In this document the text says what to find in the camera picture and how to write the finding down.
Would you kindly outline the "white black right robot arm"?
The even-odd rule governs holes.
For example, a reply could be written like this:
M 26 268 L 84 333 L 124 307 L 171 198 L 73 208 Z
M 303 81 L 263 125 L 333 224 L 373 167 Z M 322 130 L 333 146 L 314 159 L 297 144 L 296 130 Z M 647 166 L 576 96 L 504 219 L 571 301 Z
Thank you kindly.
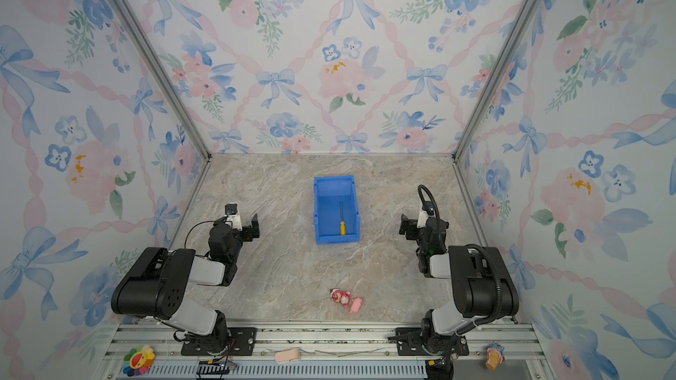
M 519 311 L 519 293 L 500 252 L 472 244 L 447 246 L 448 227 L 426 213 L 418 220 L 401 217 L 399 234 L 417 244 L 418 270 L 448 280 L 451 288 L 448 302 L 429 310 L 420 327 L 395 330 L 389 340 L 400 346 L 400 355 L 464 355 L 467 333 Z

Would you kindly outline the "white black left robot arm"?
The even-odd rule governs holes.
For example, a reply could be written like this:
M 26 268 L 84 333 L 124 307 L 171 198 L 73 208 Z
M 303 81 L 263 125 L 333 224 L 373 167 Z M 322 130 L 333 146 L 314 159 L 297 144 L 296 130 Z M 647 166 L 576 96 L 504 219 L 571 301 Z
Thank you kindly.
M 257 215 L 250 225 L 242 225 L 237 215 L 226 215 L 212 223 L 204 257 L 195 249 L 148 247 L 114 290 L 111 309 L 119 315 L 154 318 L 187 336 L 226 338 L 225 315 L 187 297 L 187 288 L 230 286 L 242 246 L 258 237 Z

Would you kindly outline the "yellow handled screwdriver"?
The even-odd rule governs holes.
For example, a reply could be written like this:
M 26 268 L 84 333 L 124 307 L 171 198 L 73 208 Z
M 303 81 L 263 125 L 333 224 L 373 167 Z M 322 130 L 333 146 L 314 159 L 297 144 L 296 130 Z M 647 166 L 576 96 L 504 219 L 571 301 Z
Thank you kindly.
M 339 204 L 339 211 L 340 211 L 340 235 L 345 236 L 346 235 L 346 224 L 345 224 L 345 220 L 344 220 L 343 203 L 342 202 Z

